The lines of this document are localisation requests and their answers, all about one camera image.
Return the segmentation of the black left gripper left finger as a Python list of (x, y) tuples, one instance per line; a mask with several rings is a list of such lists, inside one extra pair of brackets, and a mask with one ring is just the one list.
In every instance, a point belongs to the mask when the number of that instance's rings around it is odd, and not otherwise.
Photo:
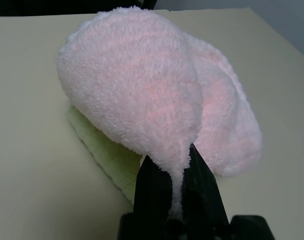
[(166, 220), (172, 200), (169, 174), (146, 156), (136, 178), (134, 209), (142, 220)]

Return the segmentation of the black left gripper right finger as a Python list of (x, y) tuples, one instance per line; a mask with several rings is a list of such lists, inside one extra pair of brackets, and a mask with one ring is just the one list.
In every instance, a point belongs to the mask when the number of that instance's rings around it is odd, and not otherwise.
[(228, 225), (216, 179), (193, 144), (190, 145), (189, 157), (183, 181), (184, 217), (199, 215), (211, 225)]

